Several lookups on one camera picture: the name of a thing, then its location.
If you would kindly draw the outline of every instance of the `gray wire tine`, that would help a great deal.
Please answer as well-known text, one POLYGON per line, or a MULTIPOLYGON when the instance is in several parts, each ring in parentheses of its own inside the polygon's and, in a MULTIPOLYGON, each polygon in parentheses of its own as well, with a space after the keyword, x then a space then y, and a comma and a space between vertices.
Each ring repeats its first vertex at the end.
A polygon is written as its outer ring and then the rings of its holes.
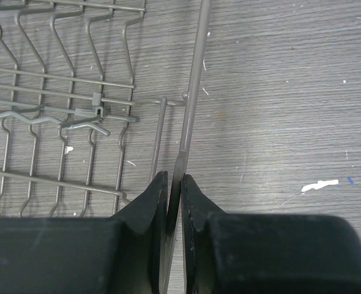
MULTIPOLYGON (((145 3, 146 3, 146 0, 143 0, 141 3, 141 6, 145 7, 145 3)), ((132 67, 132 61, 130 59, 126 31, 129 26, 140 23, 143 19, 144 19, 144 12, 141 12, 140 17, 138 17, 134 20, 126 21, 124 23, 124 25, 122 26, 122 42, 124 44, 126 64, 127 64, 128 71, 129 71, 129 78, 130 78, 131 85, 134 85, 134 71, 133 71, 133 67, 132 67)), ((132 99, 133 99, 133 89, 129 89, 127 100, 131 102, 132 99)), ((131 111, 131 107, 127 106, 126 107, 126 116, 130 115, 130 111, 131 111)), ((119 147, 120 153, 119 153, 119 162, 118 162, 118 169, 117 169, 117 179, 116 179, 116 183, 115 183, 116 190, 119 190, 121 188, 122 172, 124 169, 124 160, 125 160, 125 145, 124 145, 123 140, 124 140, 124 135, 126 133, 128 125, 129 124, 127 122, 124 123, 122 131, 119 134, 119 138, 118 138, 118 147, 119 147)), ((126 202, 127 201, 126 197, 123 197, 122 201, 126 202)), ((115 196, 114 197, 114 205, 113 205, 113 214, 115 214, 118 211, 118 209, 119 209, 119 197, 115 196)))
MULTIPOLYGON (((92 174, 94 170, 94 159, 95 159, 95 143, 92 141, 92 130, 88 131, 88 144, 91 148, 89 151, 88 171, 87 171, 87 178, 85 184, 87 186, 90 186, 92 181, 92 174)), ((86 190, 84 193, 83 210, 81 210, 80 212, 80 217, 84 217, 89 206, 90 198, 91 198, 91 191, 86 190)))
MULTIPOLYGON (((69 17, 79 17, 80 15, 82 15, 84 13, 84 6, 80 6, 78 10, 73 11, 73 12, 55 12, 53 13, 53 15, 50 18, 50 29, 51 32, 53 33, 53 36, 59 46, 59 48, 61 49, 61 53, 65 58, 66 63, 69 66, 70 69, 70 76, 72 78, 75 77, 75 68, 73 67, 73 64, 68 56, 68 53, 66 52, 66 49, 64 47, 64 45, 62 44, 61 38, 59 37, 56 27, 55 27, 55 21, 57 19, 61 19, 61 18, 69 18, 69 17)), ((70 81, 69 83, 69 93, 73 93, 75 88, 75 82, 74 81, 70 81)), ((67 101, 67 109, 70 108, 70 106, 72 105, 72 100, 71 98, 68 98, 67 101)), ((70 115, 66 115, 65 120, 67 121, 69 119, 70 115)), ((63 177, 64 177, 64 169, 65 169, 65 147, 67 144, 67 140, 65 137, 62 136, 62 129, 60 129, 58 131, 58 138, 60 139, 60 141, 62 142, 62 147, 61 147, 61 155, 59 158, 59 168, 58 168, 58 176, 57 176, 57 180, 58 181, 62 181, 63 177)), ((57 191, 56 191, 56 197, 55 197, 55 201, 54 201, 54 205, 53 207, 51 207, 50 212, 48 214, 49 217, 53 216, 54 212, 57 210, 59 202, 61 201, 61 195, 62 195, 62 186, 61 185, 57 185, 57 191)))
MULTIPOLYGON (((113 17, 113 13, 114 13, 114 9, 109 9, 108 13, 106 15, 99 15, 97 17, 88 18, 86 21, 86 24, 85 24, 87 41, 88 41, 89 47, 91 48, 91 53, 94 56, 96 66, 99 70, 99 80, 100 81, 104 81, 105 73, 103 71, 102 63, 100 62, 94 41, 91 36, 91 24, 95 23, 95 22, 103 21, 103 20, 110 20, 113 17)), ((99 93, 103 94, 103 85, 99 85, 99 93)), ((94 166, 94 157, 95 157, 95 150, 96 150, 95 143, 92 141, 92 132, 90 132, 90 131, 88 132, 88 143, 91 148, 90 148, 90 152, 89 152, 89 162, 88 162, 86 184, 90 185, 92 175, 94 172, 93 166, 94 166)), ((83 210, 80 213, 80 217, 83 217, 85 212, 87 211, 90 197, 91 197, 91 193, 89 191, 86 191, 84 194, 84 206, 83 206, 83 210)))
MULTIPOLYGON (((23 2, 23 5, 0 6, 0 11, 18 10, 18 9, 24 8, 25 5, 26 4, 23 2)), ((19 69, 18 61, 17 61, 16 57, 13 55, 13 53, 9 50, 8 46, 2 40, 1 35, 0 35, 0 46, 6 51, 7 55, 11 58, 11 60, 14 64, 14 69, 18 70, 19 69)), ((13 75, 13 79, 12 79, 12 86, 16 86, 16 84, 17 84, 17 74, 13 75)), ((15 91, 14 90, 12 90, 10 93, 10 100, 11 101, 15 100, 15 91)), ((10 151, 10 130, 8 130, 8 128, 5 127, 4 123, 5 123, 5 119, 2 119, 0 122, 0 128, 6 135, 5 149, 4 149, 4 162, 2 164, 2 170, 3 170, 3 172, 6 172, 7 166, 8 166, 9 151, 10 151)), ((5 193, 6 180, 7 180, 7 178, 3 175, 1 177, 0 200, 4 196, 4 193, 5 193)))
POLYGON ((160 102, 160 112, 158 115, 156 138, 155 138, 155 145, 154 145, 154 155, 152 158, 151 175, 149 176, 149 182, 151 182, 156 175, 158 152, 160 150, 160 142, 162 140, 164 116, 166 114, 166 107, 167 107, 167 98, 162 98, 162 101, 160 102))
POLYGON ((173 260, 177 218, 179 210, 179 200, 181 198, 181 181, 186 172, 188 154, 192 142, 194 119, 197 107, 199 84, 203 68, 207 33, 209 30, 210 11, 212 10, 212 0, 202 0, 199 10, 198 27, 195 39, 192 69, 187 90, 187 103, 180 138, 179 154, 175 161, 173 181, 169 198, 167 222, 166 222, 166 258, 165 258, 165 283, 163 293, 167 293, 169 274, 173 260))
MULTIPOLYGON (((32 8, 24 8, 19 10, 16 14, 15 14, 15 23, 17 25, 18 30, 20 31, 21 35, 23 36, 23 38, 27 41, 29 48, 31 49, 32 53, 34 54, 34 56, 36 57, 37 61, 40 64, 42 73, 45 74, 46 71, 46 66, 45 63, 43 62, 43 59, 40 57, 38 51, 35 49, 35 46, 32 44, 30 38, 28 37, 28 35, 26 34, 25 30, 23 29, 21 23, 20 23, 20 18, 23 15, 31 15, 31 14, 38 14, 38 13, 48 13, 48 12, 52 12, 55 8, 55 5, 53 3, 50 3, 49 7, 46 8, 39 8, 39 9, 32 9, 32 8)), ((45 78, 41 78, 40 79, 40 86, 39 88, 41 90, 43 90, 45 87, 45 78)), ((41 105, 43 101, 43 95, 39 94, 38 97, 38 104, 41 105)), ((34 116, 34 118, 38 118, 40 116, 40 112, 38 111, 37 114, 34 116)), ((32 124, 30 124, 28 126, 28 132, 31 135, 31 137, 34 139, 34 146, 32 147, 32 157, 31 157, 31 164, 29 167, 29 175, 33 176, 34 172, 35 172, 35 167, 36 167, 36 162, 37 162, 37 156, 38 156, 38 151, 39 151, 39 146, 38 146, 38 135, 37 133, 35 133, 32 130, 32 124)), ((32 191, 33 191, 33 182, 29 181, 28 182, 28 192, 27 192, 27 199, 24 201, 24 203, 22 204, 20 210, 19 210, 19 216, 23 217, 23 211, 24 209, 27 207, 28 203, 31 201, 32 198, 32 191)))

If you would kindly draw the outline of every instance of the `rack tine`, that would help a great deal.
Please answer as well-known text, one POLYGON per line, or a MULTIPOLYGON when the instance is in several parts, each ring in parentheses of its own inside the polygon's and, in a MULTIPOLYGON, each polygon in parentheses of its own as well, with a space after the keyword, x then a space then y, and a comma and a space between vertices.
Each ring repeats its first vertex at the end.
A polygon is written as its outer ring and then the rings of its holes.
MULTIPOLYGON (((22 2, 22 5, 11 5, 11 6, 0 6, 0 11, 7 11, 7 10, 18 10, 18 9, 22 9, 26 6, 25 2, 22 2)), ((9 50, 8 46, 5 44, 5 42, 2 40, 2 30, 0 30, 0 46, 6 51, 7 55, 9 56, 9 58, 12 60, 13 65, 14 65, 14 69, 18 70, 19 69, 19 63, 16 59, 16 57, 13 55, 13 53, 9 50)), ((13 79, 12 79, 12 86, 16 86, 17 85, 17 74, 13 75, 13 79)), ((15 91, 11 90, 10 92, 10 100, 13 101, 15 100, 15 91)), ((7 166, 8 166, 8 159, 9 159, 9 151, 10 151, 10 130, 8 130, 8 128, 5 127, 4 125, 5 123, 5 118, 1 120, 0 122, 0 128, 1 130, 6 134, 6 142, 5 142, 5 148, 4 148, 4 162, 2 165, 2 170, 4 172, 7 171, 7 166)), ((6 186, 6 180, 7 178, 5 176, 1 177, 1 188, 0 188, 0 200, 1 198, 4 196, 4 192, 5 192, 5 186, 6 186)))
MULTIPOLYGON (((86 179, 86 185, 90 186, 92 181, 92 175, 94 172, 94 159, 95 159, 95 143, 92 141, 92 133, 93 130, 88 131, 88 144, 91 147, 89 151, 89 161, 88 161, 88 172, 87 172, 87 179, 86 179)), ((83 210, 80 212, 80 217, 84 217, 88 206, 89 201, 91 198, 91 191, 86 190, 84 193, 84 204, 83 204, 83 210)))
MULTIPOLYGON (((18 10, 26 7, 26 5, 8 5, 8 6, 0 6, 0 11, 8 11, 8 10, 18 10)), ((12 59, 15 69, 18 70, 18 61, 16 57, 13 55, 13 53, 9 50, 8 46, 5 44, 5 42, 2 40, 2 36, 0 34, 0 45, 2 48, 5 49, 8 56, 12 59)))
MULTIPOLYGON (((62 136, 62 129, 58 130, 58 138, 62 141, 62 147, 61 147, 61 156, 59 159, 57 181, 62 181, 62 178, 64 177, 64 168, 65 168, 65 147, 67 144, 67 139, 62 136)), ((50 212, 48 213, 48 217, 52 217, 54 212, 57 210, 59 202, 61 201, 61 194, 62 194, 62 186, 57 186, 56 198, 53 206, 50 209, 50 212)))
MULTIPOLYGON (((56 43, 58 44, 59 49, 61 50, 61 53, 64 56, 66 63, 69 66, 70 76, 72 78, 74 78, 76 75, 75 68, 73 67, 73 64, 68 56, 68 53, 66 52, 66 49, 65 49, 64 45, 62 44, 61 38, 59 37, 59 35, 57 33, 55 21, 58 19, 61 19, 61 18, 79 17, 83 13, 84 13, 84 6, 79 6, 78 10, 75 10, 72 12, 54 12, 50 18, 50 30, 53 33, 53 37, 54 37, 56 43)), ((68 92, 73 93, 74 87, 75 87, 75 82, 70 81, 68 92)), ((67 106, 66 106, 67 109, 70 109, 71 105, 72 105, 72 99, 68 98, 67 106)), ((64 121, 67 121, 69 119, 69 117, 70 117, 70 115, 66 115, 64 121)), ((61 146, 61 154, 59 157, 59 168, 58 168, 57 180, 62 181, 62 179, 64 177, 64 168, 65 168, 65 147, 67 144, 67 140, 62 136, 62 129, 59 129, 59 131, 58 131, 58 139, 60 139, 60 141, 62 142, 62 146, 61 146)), ((54 205, 51 207, 48 217, 52 217, 54 212, 57 210, 59 202, 61 201, 62 189, 63 189, 62 186, 57 186, 54 205)))
MULTIPOLYGON (((96 63, 96 66, 97 66, 97 68, 99 70, 99 77, 100 77, 99 79, 101 81, 104 81, 105 73, 103 71, 102 63, 100 62, 100 59, 99 59, 99 56, 97 54, 97 50, 96 50, 94 41, 93 41, 92 36, 91 36, 91 24, 96 23, 98 21, 110 20, 112 16, 113 16, 113 10, 110 9, 109 14, 107 14, 107 15, 99 15, 97 17, 90 17, 90 18, 87 19, 87 22, 85 24, 85 31, 86 31, 88 44, 89 44, 89 47, 91 48, 92 55, 94 55, 95 63, 96 63)), ((99 85, 99 93, 103 93, 103 85, 99 85)))
MULTIPOLYGON (((20 18, 23 15, 52 12, 54 10, 54 8, 55 8, 55 5, 53 3, 50 3, 50 6, 47 7, 47 8, 41 8, 41 9, 24 8, 24 9, 19 10, 15 14, 15 23, 17 25, 17 28, 20 31, 20 33, 23 35, 23 38, 27 41, 29 48, 31 49, 32 53, 34 54, 34 56, 38 60, 40 66, 41 66, 41 70, 42 70, 43 74, 45 74, 47 72, 45 63, 43 62, 43 59, 40 57, 40 55, 39 55, 38 51, 36 50, 35 46, 32 44, 32 42, 31 42, 30 38, 28 37, 27 33, 23 29, 23 27, 22 27, 22 25, 20 23, 20 18)), ((40 79, 40 89, 43 90, 44 87, 45 87, 45 78, 42 77, 40 79)), ((39 94, 39 98, 38 98, 38 104, 39 105, 42 104, 42 100, 43 100, 43 94, 39 94)), ((38 111, 38 113, 36 114, 36 116, 34 118, 38 118, 39 116, 40 116, 40 111, 38 111)), ((35 170, 35 165, 36 165, 36 162, 37 162, 37 153, 38 153, 38 150, 39 150, 38 135, 32 130, 32 124, 29 125, 28 132, 31 135, 31 137, 34 139, 34 146, 32 147, 31 164, 30 164, 30 168, 29 168, 29 175, 33 176, 34 175, 34 170, 35 170)), ((28 182, 27 199, 24 201, 24 203, 22 204, 22 206, 21 206, 21 208, 19 210, 19 216, 20 217, 23 217, 23 211, 27 207, 28 203, 31 201, 33 185, 34 185, 34 182, 32 182, 32 181, 28 182)))
POLYGON ((152 158, 151 175, 149 177, 149 182, 151 182, 156 175, 158 152, 160 150, 160 142, 162 140, 164 116, 166 113, 166 107, 167 107, 167 98, 162 98, 162 101, 160 102, 160 113, 158 115, 156 138, 155 138, 155 145, 154 145, 154 155, 152 158))
MULTIPOLYGON (((145 7, 145 3, 146 3, 146 0, 142 0, 141 6, 145 7)), ((122 26, 122 42, 124 44, 126 64, 127 64, 127 68, 129 71, 129 78, 130 78, 131 85, 134 85, 134 71, 133 71, 133 66, 132 66, 132 60, 130 59, 130 52, 129 52, 128 43, 127 43, 126 31, 129 26, 139 23, 143 19, 144 19, 144 12, 141 12, 140 17, 135 18, 134 20, 126 21, 126 22, 124 22, 124 24, 122 26)), ((132 98, 133 98, 133 89, 129 89, 127 100, 131 102, 132 98)), ((126 116, 130 116, 131 110, 132 110, 132 108, 130 105, 126 106, 126 116)), ((117 179, 116 179, 116 183, 115 183, 116 190, 119 190, 121 188, 122 173, 124 170, 124 159, 125 159, 125 145, 124 145, 123 141, 124 141, 124 135, 126 133, 128 126, 129 126, 129 123, 125 122, 124 126, 121 130, 121 133, 119 134, 119 137, 118 137, 118 148, 119 148, 120 152, 119 152, 119 163, 118 163, 118 169, 117 169, 117 179)), ((126 199, 126 196, 122 196, 122 201, 125 203, 128 202, 128 200, 126 199)), ((115 195, 114 203, 113 203, 113 214, 117 213, 118 209, 119 209, 119 196, 115 195)))
MULTIPOLYGON (((2 171, 6 172, 7 171, 8 157, 9 157, 9 148, 10 148, 10 130, 8 130, 5 127, 4 121, 5 121, 5 119, 3 119, 0 122, 0 127, 1 127, 2 131, 6 134, 6 142, 5 142, 5 150, 4 150, 4 163, 2 165, 2 171)), ((7 178, 5 176, 1 177, 0 200, 1 200, 2 196, 4 196, 6 179, 7 178)))
POLYGON ((133 66, 132 66, 132 60, 130 59, 130 52, 129 52, 129 47, 128 47, 128 43, 127 43, 126 31, 129 26, 140 23, 140 22, 142 22, 143 19, 144 19, 144 14, 141 13, 140 17, 135 18, 134 20, 125 21, 124 25, 122 26, 122 42, 124 44, 126 65, 127 65, 128 71, 129 71, 130 84, 134 84, 134 71, 133 71, 133 66))

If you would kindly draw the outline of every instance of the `gray laminate surface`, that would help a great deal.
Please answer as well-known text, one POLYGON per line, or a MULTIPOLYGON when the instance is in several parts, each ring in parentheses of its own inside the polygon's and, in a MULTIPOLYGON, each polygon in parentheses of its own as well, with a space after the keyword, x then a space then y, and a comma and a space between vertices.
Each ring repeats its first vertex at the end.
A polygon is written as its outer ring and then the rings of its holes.
MULTIPOLYGON (((143 25, 130 30, 135 99, 181 98, 187 89, 198 8, 198 0, 148 0, 143 25)), ((0 14, 6 29, 13 24, 10 16, 0 14)), ((45 42, 50 36, 47 21, 28 19, 25 25, 33 23, 37 27, 31 29, 32 36, 51 64, 50 71, 67 74, 57 48, 45 42)), ((78 75, 97 77, 90 69, 93 59, 81 23, 76 20, 70 26, 60 21, 59 26, 78 63, 78 75)), ((103 26, 106 32, 115 32, 111 24, 103 26)), ((93 28, 95 41, 106 60, 107 76, 115 80, 115 72, 125 70, 120 39, 104 34, 103 26, 93 28)), ((12 36, 6 32, 5 38, 12 36)), ((27 69, 37 67, 23 43, 14 42, 27 69)), ((361 1, 214 1, 205 65, 205 91, 201 87, 188 172, 206 195, 225 211, 338 215, 361 236, 361 1), (333 179, 339 184, 301 193, 304 185, 333 179)), ((67 89, 64 84, 49 87, 67 89)), ((19 98, 37 99, 35 95, 19 98)), ((125 164, 122 183, 131 196, 147 185, 157 112, 157 107, 132 110, 141 122, 127 133, 126 160, 136 166, 125 164)), ((7 124, 16 128, 10 169, 27 173, 32 138, 25 125, 7 124)), ((158 169, 170 174, 181 125, 182 109, 169 109, 158 169)), ((53 126, 41 127, 41 132, 37 174, 54 177, 61 144, 53 126)), ((4 139, 0 131, 0 165, 4 139)), ((112 185, 117 136, 98 135, 96 140, 94 182, 112 185)), ((71 134, 69 145, 74 150, 67 155, 66 177, 84 181, 86 132, 71 134)), ((17 215, 27 187, 26 182, 9 181, 0 208, 17 215)), ((53 186, 38 185, 27 214, 45 215, 54 194, 53 186)), ((66 189, 57 214, 72 216, 82 202, 82 192, 66 189)), ((88 215, 109 215, 111 205, 112 197, 93 194, 88 215)), ((181 245, 179 234, 170 293, 183 292, 181 245)))

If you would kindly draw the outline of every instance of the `dish rack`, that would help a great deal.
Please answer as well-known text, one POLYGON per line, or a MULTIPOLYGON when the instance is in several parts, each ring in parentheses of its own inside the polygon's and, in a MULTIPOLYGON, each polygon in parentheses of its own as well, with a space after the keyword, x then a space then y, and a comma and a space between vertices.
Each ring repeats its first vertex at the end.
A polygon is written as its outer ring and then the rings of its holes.
POLYGON ((92 192, 113 195, 113 213, 119 210, 121 201, 129 203, 127 194, 122 191, 121 182, 125 163, 124 137, 128 126, 140 121, 139 117, 131 115, 132 107, 157 105, 158 119, 149 181, 156 174, 166 108, 184 107, 185 101, 170 101, 165 97, 133 100, 133 90, 136 88, 135 72, 127 30, 143 21, 146 0, 134 1, 135 6, 131 5, 133 1, 124 1, 126 5, 118 2, 115 4, 112 0, 105 4, 93 0, 0 0, 0 132, 5 134, 5 145, 3 151, 0 150, 4 154, 0 166, 0 201, 6 194, 9 179, 26 181, 27 196, 19 207, 20 217, 29 216, 25 210, 35 194, 35 185, 39 184, 53 185, 56 189, 54 203, 48 212, 49 217, 59 209, 63 190, 66 188, 84 191, 83 207, 81 211, 77 211, 80 217, 89 209, 92 192), (108 53, 105 53, 103 48, 101 51, 97 49, 95 39, 100 35, 98 28, 114 19, 120 23, 119 29, 111 31, 109 38, 118 37, 121 41, 116 43, 118 48, 110 51, 111 54, 112 51, 117 51, 116 65, 123 63, 124 70, 109 73, 103 64, 105 57, 108 58, 104 55, 108 53), (85 50, 83 55, 93 61, 90 68, 88 65, 83 70, 82 75, 81 66, 73 60, 76 53, 71 54, 68 40, 62 36, 68 30, 67 22, 73 24, 77 20, 84 27, 84 35, 81 36, 84 42, 81 43, 85 45, 78 49, 85 50), (55 47, 53 52, 57 54, 56 59, 62 60, 63 64, 57 68, 51 66, 51 60, 43 57, 43 44, 40 43, 43 38, 38 37, 43 31, 48 32, 51 37, 46 39, 47 46, 55 47), (28 48, 26 62, 19 60, 16 40, 28 48), (16 122, 26 124, 28 134, 25 129, 21 134, 9 126, 16 122), (37 171, 39 152, 43 146, 40 144, 40 134, 36 126, 45 126, 57 132, 56 139, 61 150, 57 150, 54 155, 54 161, 59 162, 55 175, 42 177, 37 171), (89 156, 84 160, 87 173, 83 181, 69 181, 65 176, 65 162, 70 148, 68 140, 75 132, 87 132, 89 156), (115 184, 112 187, 92 184, 98 148, 94 139, 96 134, 105 137, 117 136, 117 146, 114 146, 113 152, 119 150, 119 160, 114 173, 115 184), (26 150, 31 154, 31 160, 29 169, 25 172, 16 172, 10 167, 12 138, 18 136, 32 140, 32 150, 26 150))

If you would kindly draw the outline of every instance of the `blue speck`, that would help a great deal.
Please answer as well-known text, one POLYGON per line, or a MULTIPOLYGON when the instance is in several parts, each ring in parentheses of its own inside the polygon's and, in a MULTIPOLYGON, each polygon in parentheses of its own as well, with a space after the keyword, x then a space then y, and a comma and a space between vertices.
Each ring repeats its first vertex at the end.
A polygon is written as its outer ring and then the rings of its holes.
POLYGON ((348 181, 351 185, 354 185, 354 181, 352 180, 352 178, 350 176, 347 176, 346 178, 348 179, 348 181))

